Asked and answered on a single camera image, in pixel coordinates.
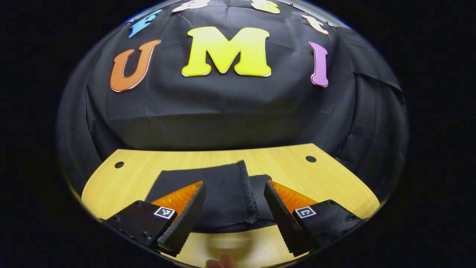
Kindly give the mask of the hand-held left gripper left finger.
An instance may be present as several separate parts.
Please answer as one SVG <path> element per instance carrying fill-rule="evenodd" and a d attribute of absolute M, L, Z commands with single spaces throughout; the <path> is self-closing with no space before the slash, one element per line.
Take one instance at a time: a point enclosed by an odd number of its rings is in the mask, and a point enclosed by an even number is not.
<path fill-rule="evenodd" d="M 145 248 L 176 257 L 194 227 L 206 195 L 206 185 L 198 181 L 153 202 L 136 200 L 103 223 Z"/>

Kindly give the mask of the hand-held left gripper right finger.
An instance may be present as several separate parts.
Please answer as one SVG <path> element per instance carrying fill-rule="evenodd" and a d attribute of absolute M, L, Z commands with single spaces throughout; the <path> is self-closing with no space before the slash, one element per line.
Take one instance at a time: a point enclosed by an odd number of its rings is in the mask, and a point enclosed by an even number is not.
<path fill-rule="evenodd" d="M 265 183 L 264 197 L 295 257 L 324 248 L 366 222 L 334 200 L 317 202 L 272 180 Z"/>

